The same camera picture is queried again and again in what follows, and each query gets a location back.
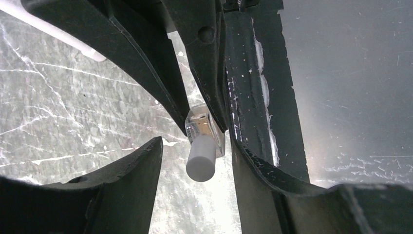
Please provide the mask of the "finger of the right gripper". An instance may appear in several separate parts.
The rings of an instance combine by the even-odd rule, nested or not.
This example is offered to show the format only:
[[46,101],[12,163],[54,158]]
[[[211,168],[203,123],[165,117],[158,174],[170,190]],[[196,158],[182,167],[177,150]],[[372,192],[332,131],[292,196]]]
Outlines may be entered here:
[[121,0],[24,0],[22,6],[121,68],[185,131],[189,104],[166,32]]
[[228,129],[225,89],[226,24],[220,0],[164,0],[186,50],[191,73],[219,129]]

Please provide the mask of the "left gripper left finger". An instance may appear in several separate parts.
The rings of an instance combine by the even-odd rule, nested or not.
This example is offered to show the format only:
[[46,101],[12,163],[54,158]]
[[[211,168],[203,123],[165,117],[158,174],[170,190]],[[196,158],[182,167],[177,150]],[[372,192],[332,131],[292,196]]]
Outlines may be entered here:
[[163,141],[67,183],[0,178],[3,234],[146,234],[156,197]]

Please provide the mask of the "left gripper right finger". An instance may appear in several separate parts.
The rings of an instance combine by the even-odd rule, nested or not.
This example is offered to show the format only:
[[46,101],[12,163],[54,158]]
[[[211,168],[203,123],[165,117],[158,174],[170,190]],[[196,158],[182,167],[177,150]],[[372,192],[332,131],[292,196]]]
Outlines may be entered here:
[[295,178],[259,158],[230,134],[244,234],[410,234],[411,184],[339,184]]

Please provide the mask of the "clear nail polish bottle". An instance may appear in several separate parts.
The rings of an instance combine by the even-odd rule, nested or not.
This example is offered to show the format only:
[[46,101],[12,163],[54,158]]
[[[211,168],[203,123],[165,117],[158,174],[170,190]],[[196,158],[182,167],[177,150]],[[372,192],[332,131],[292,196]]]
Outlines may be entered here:
[[216,159],[225,155],[225,135],[205,104],[190,109],[185,128],[191,144],[187,175],[197,182],[208,181],[215,174]]

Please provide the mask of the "white pvc pipe frame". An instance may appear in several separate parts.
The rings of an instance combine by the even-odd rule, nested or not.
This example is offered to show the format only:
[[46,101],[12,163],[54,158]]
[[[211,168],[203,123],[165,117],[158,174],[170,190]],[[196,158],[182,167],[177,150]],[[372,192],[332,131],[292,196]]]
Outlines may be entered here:
[[102,62],[106,60],[106,57],[97,52],[92,47],[81,42],[70,34],[63,30],[51,25],[50,23],[35,17],[28,13],[21,4],[20,0],[0,0],[1,11],[35,27],[36,29],[78,49],[83,55]]

